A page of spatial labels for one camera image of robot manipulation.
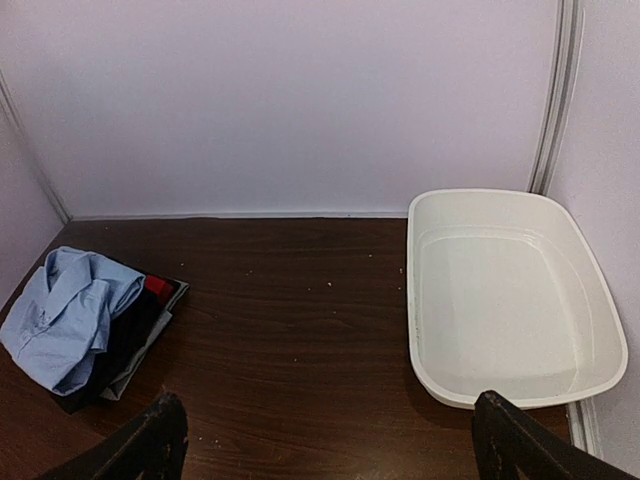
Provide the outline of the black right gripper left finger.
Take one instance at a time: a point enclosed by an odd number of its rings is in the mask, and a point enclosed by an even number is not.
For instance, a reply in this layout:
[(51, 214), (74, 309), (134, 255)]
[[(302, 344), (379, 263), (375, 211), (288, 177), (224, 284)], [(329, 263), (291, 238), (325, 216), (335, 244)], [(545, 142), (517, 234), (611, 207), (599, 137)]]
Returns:
[(72, 461), (72, 479), (179, 479), (188, 449), (185, 408), (161, 395), (120, 430)]

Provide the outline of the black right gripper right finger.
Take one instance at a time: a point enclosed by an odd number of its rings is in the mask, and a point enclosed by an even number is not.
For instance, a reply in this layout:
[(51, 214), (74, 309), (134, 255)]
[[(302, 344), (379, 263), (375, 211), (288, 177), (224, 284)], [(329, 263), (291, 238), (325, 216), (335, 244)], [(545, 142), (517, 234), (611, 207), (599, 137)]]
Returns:
[(481, 479), (633, 477), (566, 443), (493, 390), (475, 402), (472, 440)]

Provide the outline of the light blue long sleeve shirt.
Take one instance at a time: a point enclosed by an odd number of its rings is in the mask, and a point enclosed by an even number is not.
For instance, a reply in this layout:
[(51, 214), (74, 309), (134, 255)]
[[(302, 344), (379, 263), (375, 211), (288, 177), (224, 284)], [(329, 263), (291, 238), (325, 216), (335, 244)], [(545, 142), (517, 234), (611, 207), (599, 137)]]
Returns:
[(95, 252), (54, 249), (10, 308), (1, 344), (38, 385), (69, 396), (88, 383), (111, 322), (139, 297), (145, 279)]

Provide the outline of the red black plaid shirt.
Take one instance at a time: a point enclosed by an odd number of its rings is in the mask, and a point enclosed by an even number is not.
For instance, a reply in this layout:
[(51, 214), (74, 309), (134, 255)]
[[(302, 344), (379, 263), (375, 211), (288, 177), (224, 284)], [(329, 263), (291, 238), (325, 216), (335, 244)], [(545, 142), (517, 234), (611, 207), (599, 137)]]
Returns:
[(144, 287), (156, 296), (158, 304), (162, 306), (168, 303), (174, 292), (174, 285), (170, 281), (154, 275), (146, 276)]

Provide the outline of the grey shirt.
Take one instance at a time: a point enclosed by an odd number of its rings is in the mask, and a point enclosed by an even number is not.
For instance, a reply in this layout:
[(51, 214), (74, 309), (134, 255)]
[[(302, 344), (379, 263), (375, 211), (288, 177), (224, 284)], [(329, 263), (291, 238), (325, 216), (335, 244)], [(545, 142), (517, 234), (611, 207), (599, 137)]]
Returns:
[(170, 297), (168, 303), (161, 311), (158, 319), (155, 321), (151, 332), (148, 334), (145, 344), (138, 349), (126, 367), (115, 377), (115, 379), (102, 391), (100, 397), (108, 401), (119, 401), (136, 374), (148, 351), (154, 345), (161, 333), (169, 325), (173, 318), (173, 308), (188, 292), (190, 285), (183, 281), (177, 281), (177, 291)]

